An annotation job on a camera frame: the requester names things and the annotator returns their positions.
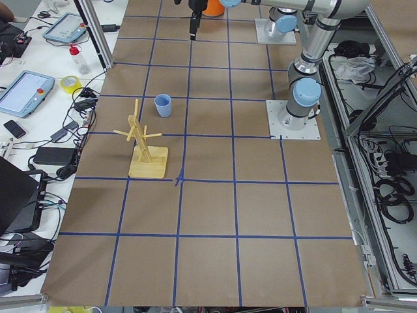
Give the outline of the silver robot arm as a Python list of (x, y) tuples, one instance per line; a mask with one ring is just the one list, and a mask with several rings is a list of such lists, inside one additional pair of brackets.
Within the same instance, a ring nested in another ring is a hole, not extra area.
[(276, 37), (293, 31), (297, 25), (297, 11), (289, 8), (271, 7), (269, 20), (265, 25), (268, 37)]
[(298, 58), (289, 66), (289, 91), (291, 97), (278, 114), (279, 123), (291, 131), (302, 130), (308, 115), (319, 101), (321, 85), (313, 77), (330, 40), (341, 20), (352, 18), (369, 5), (369, 1), (248, 1), (255, 6), (269, 6), (318, 14), (308, 41)]

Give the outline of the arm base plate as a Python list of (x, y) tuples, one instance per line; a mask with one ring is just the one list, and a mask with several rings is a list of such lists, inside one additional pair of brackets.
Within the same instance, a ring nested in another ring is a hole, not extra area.
[(277, 140), (320, 140), (316, 118), (310, 110), (306, 117), (294, 117), (287, 111), (286, 100), (267, 100), (266, 112), (270, 137)]
[(295, 17), (281, 17), (276, 22), (270, 19), (256, 19), (257, 42), (260, 44), (295, 45)]

